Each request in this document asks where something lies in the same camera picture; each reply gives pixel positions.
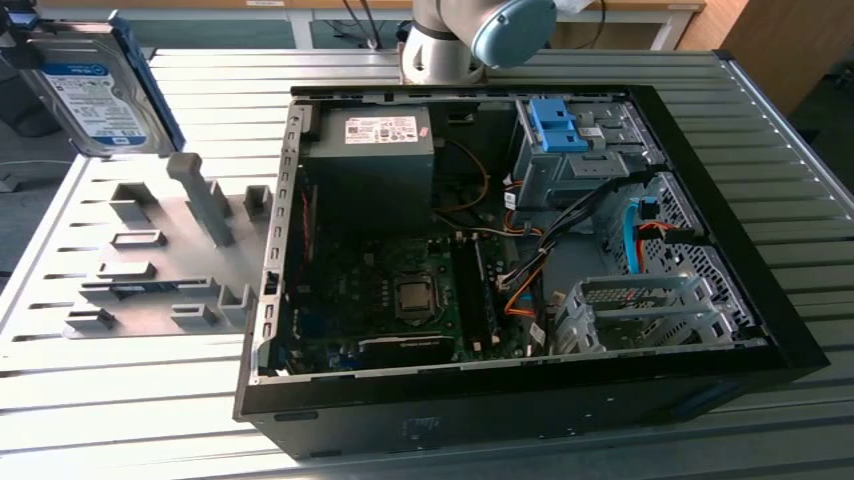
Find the black cable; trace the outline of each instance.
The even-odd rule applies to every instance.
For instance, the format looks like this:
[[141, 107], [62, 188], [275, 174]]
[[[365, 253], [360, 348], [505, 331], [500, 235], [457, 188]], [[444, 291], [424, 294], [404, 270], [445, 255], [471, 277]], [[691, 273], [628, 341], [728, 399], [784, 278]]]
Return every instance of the black cable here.
[[575, 49], [594, 48], [596, 46], [596, 42], [599, 41], [599, 37], [602, 36], [602, 32], [604, 30], [604, 20], [608, 14], [608, 6], [604, 3], [604, 0], [599, 0], [599, 3], [602, 4], [602, 8], [599, 9], [602, 17], [599, 19], [599, 26], [596, 27], [596, 35], [592, 37], [592, 40], [582, 43], [578, 47], [575, 47]]
[[594, 213], [595, 207], [604, 199], [607, 194], [626, 185], [634, 183], [644, 183], [654, 173], [650, 171], [635, 172], [627, 177], [612, 178], [604, 182], [595, 190], [591, 190], [579, 198], [572, 205], [570, 205], [563, 212], [558, 215], [558, 218], [551, 222], [548, 228], [543, 232], [543, 236], [539, 238], [536, 244], [536, 253], [523, 262], [521, 266], [512, 270], [501, 283], [508, 285], [519, 276], [536, 268], [540, 262], [546, 261], [552, 248], [556, 245], [555, 237], [568, 231], [575, 225], [582, 223]]
[[373, 23], [373, 14], [371, 14], [371, 7], [368, 6], [367, 0], [359, 0], [361, 2], [361, 9], [364, 13], [368, 15], [368, 22], [371, 22], [371, 29], [373, 30], [373, 41], [376, 42], [376, 48], [383, 48], [383, 42], [379, 39], [379, 30], [376, 29], [376, 23]]
[[343, 39], [343, 40], [348, 40], [348, 41], [351, 41], [351, 42], [356, 42], [356, 44], [357, 44], [359, 46], [361, 46], [363, 44], [364, 44], [364, 45], [367, 45], [367, 44], [368, 44], [368, 40], [367, 40], [367, 38], [357, 37], [357, 36], [356, 36], [356, 35], [353, 35], [352, 33], [349, 33], [349, 32], [344, 32], [343, 30], [339, 30], [339, 28], [335, 26], [335, 24], [332, 24], [328, 20], [324, 20], [323, 22], [329, 26], [329, 28], [331, 28], [331, 29], [335, 31], [335, 33], [337, 34], [337, 35], [336, 35], [336, 38], [340, 38], [340, 39]]
[[359, 27], [359, 30], [361, 30], [361, 34], [364, 35], [364, 38], [371, 38], [371, 36], [368, 35], [367, 30], [361, 26], [361, 22], [359, 21], [359, 17], [356, 17], [356, 12], [353, 12], [352, 8], [349, 7], [349, 2], [347, 0], [341, 0], [341, 2], [344, 2], [344, 7], [347, 7], [347, 11], [349, 12], [349, 17], [356, 22], [356, 26]]

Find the motherboard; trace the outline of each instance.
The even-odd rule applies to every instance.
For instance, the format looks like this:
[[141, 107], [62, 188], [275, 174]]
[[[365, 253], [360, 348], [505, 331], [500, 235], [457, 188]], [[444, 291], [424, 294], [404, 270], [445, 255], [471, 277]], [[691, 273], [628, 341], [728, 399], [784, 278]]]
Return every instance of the motherboard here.
[[497, 236], [321, 238], [312, 257], [295, 321], [307, 371], [523, 356], [523, 330], [500, 328], [491, 291], [505, 269]]

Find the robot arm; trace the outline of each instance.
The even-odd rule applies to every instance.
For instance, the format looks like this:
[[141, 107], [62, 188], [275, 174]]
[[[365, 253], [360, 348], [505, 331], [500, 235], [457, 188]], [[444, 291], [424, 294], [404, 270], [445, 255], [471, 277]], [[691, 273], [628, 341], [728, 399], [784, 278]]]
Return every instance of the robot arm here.
[[475, 83], [483, 66], [524, 63], [555, 28], [552, 0], [415, 0], [403, 72], [413, 83]]

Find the connector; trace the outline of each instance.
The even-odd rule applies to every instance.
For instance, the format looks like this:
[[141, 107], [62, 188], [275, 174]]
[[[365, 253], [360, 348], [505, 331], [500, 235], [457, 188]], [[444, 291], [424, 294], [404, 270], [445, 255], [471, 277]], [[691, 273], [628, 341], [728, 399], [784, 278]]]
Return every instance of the connector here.
[[643, 197], [638, 205], [638, 216], [642, 220], [655, 220], [658, 214], [662, 211], [662, 207], [658, 204], [655, 197]]
[[640, 228], [640, 225], [635, 225], [634, 229], [636, 240], [656, 240], [662, 238], [660, 228]]
[[664, 230], [664, 243], [684, 245], [706, 245], [708, 242], [692, 228], [668, 228]]

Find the metal table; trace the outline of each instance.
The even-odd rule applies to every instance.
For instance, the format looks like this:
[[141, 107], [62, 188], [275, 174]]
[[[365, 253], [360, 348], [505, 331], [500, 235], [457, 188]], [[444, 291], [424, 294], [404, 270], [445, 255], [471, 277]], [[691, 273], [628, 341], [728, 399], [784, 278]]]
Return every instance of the metal table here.
[[[152, 66], [219, 179], [275, 175], [292, 85], [397, 79], [392, 53], [356, 50], [172, 50]], [[160, 159], [78, 158], [0, 298], [0, 477], [854, 477], [854, 201], [738, 67], [708, 53], [550, 51], [492, 82], [658, 87], [832, 365], [680, 425], [297, 465], [231, 420], [239, 335], [61, 337], [54, 303], [81, 279], [44, 276], [90, 268], [82, 247], [116, 222], [92, 220], [104, 186], [165, 175]]]

